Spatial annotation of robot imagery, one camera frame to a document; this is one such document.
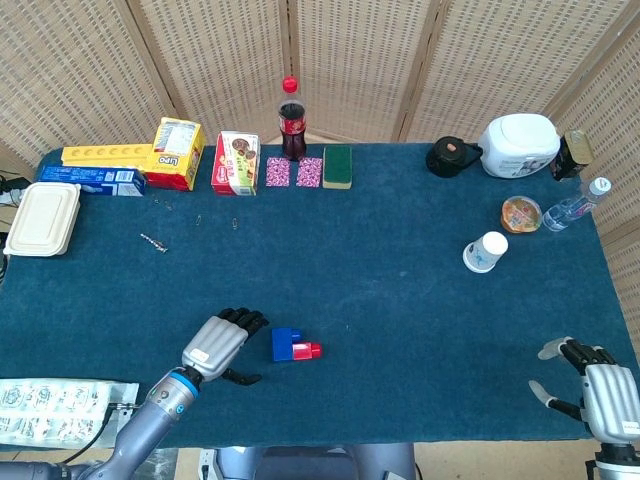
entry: yellow box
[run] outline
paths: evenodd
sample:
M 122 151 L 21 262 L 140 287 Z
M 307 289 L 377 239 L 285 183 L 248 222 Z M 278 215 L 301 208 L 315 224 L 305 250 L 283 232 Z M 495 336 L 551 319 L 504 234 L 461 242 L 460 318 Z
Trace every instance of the yellow box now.
M 153 145 L 87 145 L 64 147 L 62 164 L 65 167 L 135 168 L 144 172 Z
M 204 144 L 199 123 L 162 117 L 144 167 L 149 184 L 193 190 Z

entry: white container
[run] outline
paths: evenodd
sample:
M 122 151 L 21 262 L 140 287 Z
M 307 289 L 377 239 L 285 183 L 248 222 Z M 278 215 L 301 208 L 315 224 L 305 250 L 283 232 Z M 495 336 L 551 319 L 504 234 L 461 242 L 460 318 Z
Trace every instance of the white container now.
M 80 185 L 39 182 L 22 196 L 5 255 L 50 257 L 67 251 L 80 209 Z
M 560 137 L 551 121 L 535 113 L 515 113 L 493 120 L 478 145 L 489 175 L 518 178 L 551 163 L 560 150 Z
M 462 260 L 472 272 L 487 273 L 493 270 L 508 248 L 509 242 L 504 235 L 500 232 L 487 232 L 466 246 L 462 252 Z

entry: plastic bottle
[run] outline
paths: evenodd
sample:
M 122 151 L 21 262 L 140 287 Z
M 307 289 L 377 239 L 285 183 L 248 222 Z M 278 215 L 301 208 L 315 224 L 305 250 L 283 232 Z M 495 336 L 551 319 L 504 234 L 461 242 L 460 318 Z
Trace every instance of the plastic bottle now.
M 298 80 L 288 76 L 282 81 L 285 99 L 280 103 L 280 131 L 282 132 L 282 151 L 291 160 L 300 160 L 307 152 L 304 131 L 307 128 L 304 104 L 298 95 Z
M 547 210 L 542 217 L 542 223 L 552 232 L 564 230 L 570 222 L 602 203 L 610 190 L 611 182 L 604 177 L 598 177 L 589 184 L 583 183 L 579 194 L 562 200 Z

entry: blue tablecloth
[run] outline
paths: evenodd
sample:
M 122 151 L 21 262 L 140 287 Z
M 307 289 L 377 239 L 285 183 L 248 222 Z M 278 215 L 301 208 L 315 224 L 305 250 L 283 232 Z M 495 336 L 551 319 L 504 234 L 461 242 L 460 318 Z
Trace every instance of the blue tablecloth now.
M 255 197 L 212 192 L 212 148 L 192 193 L 83 196 L 67 254 L 11 259 L 0 375 L 139 381 L 145 393 L 210 315 L 247 306 L 300 328 L 324 357 L 274 364 L 269 330 L 259 332 L 234 367 L 264 380 L 205 385 L 164 446 L 584 436 L 527 381 L 577 401 L 573 369 L 536 357 L 564 335 L 637 371 L 591 218 L 508 235 L 488 274 L 462 262 L 468 242 L 501 230 L 507 197 L 546 209 L 576 184 L 546 169 L 494 179 L 479 163 L 441 179 L 425 168 L 429 145 L 352 148 L 347 191 L 295 187 L 295 165 L 291 187 L 265 188 L 266 158 L 280 149 L 264 146 Z

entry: white food container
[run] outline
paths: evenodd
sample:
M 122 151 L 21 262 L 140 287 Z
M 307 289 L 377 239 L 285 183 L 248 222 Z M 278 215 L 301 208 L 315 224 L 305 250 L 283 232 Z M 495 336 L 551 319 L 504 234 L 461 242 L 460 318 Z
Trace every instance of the white food container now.
M 516 113 L 493 120 L 478 145 L 489 175 L 518 178 L 547 166 L 560 150 L 560 137 L 547 117 Z
M 80 208 L 80 185 L 41 182 L 22 196 L 5 255 L 50 257 L 67 251 Z

